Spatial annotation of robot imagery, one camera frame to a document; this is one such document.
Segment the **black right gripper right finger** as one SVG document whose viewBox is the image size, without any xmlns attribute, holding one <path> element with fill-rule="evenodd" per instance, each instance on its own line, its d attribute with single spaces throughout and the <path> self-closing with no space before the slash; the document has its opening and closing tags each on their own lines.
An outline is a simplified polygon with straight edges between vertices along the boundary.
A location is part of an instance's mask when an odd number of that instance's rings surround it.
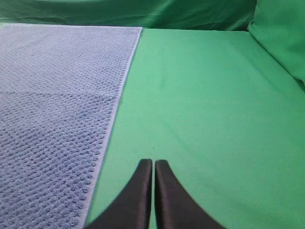
<svg viewBox="0 0 305 229">
<path fill-rule="evenodd" d="M 166 160 L 155 162 L 154 205 L 158 229 L 222 229 L 188 194 Z"/>
</svg>

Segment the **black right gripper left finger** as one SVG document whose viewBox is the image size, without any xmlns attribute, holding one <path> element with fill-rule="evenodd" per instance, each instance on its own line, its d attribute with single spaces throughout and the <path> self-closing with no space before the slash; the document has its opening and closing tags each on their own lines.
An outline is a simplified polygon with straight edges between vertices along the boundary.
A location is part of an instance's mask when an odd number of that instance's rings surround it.
<svg viewBox="0 0 305 229">
<path fill-rule="evenodd" d="M 132 177 L 87 229 L 147 229 L 152 199 L 151 159 L 141 159 Z"/>
</svg>

